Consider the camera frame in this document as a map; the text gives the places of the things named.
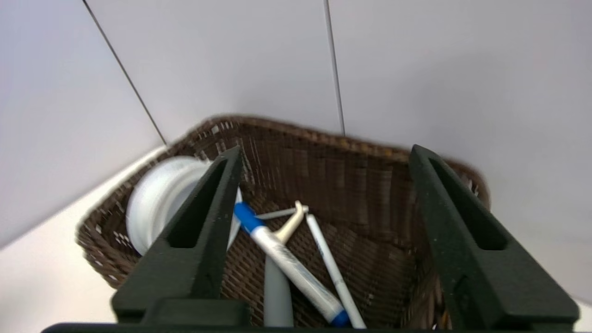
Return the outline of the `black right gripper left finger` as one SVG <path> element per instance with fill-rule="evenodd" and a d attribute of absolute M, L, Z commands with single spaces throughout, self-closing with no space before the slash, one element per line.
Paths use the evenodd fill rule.
<path fill-rule="evenodd" d="M 214 160 L 113 295 L 118 324 L 250 325 L 246 302 L 220 298 L 241 175 L 241 147 Z"/>

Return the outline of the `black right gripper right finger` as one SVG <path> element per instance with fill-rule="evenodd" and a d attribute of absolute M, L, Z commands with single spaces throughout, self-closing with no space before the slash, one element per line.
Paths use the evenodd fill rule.
<path fill-rule="evenodd" d="M 438 154 L 414 145 L 409 169 L 453 329 L 573 330 L 573 299 Z"/>

